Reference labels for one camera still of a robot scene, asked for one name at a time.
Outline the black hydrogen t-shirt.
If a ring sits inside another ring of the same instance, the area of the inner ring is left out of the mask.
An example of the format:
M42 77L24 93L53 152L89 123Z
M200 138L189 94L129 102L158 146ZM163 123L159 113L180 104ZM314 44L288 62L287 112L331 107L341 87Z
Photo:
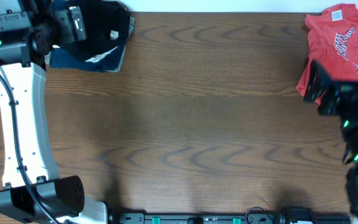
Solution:
M53 57L96 63L129 37L129 13L117 1L54 1L53 6L56 10L78 6L86 31L85 40L59 45L51 53Z

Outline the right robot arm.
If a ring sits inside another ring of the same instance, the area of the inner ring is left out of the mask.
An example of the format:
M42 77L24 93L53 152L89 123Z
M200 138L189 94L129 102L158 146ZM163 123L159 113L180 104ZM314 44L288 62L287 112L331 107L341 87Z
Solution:
M320 101L318 113L338 116L346 149L344 164L352 164L346 175L346 192L350 213L358 218L358 82L339 81L317 61L310 63L310 76L306 81L305 102Z

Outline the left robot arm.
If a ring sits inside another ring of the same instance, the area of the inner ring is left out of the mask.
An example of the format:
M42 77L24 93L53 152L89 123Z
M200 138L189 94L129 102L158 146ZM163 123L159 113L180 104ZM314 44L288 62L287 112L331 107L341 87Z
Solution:
M4 136L0 214L21 223L107 223L105 203L81 179L61 177L45 114L45 56L86 39L78 6L0 1L0 110Z

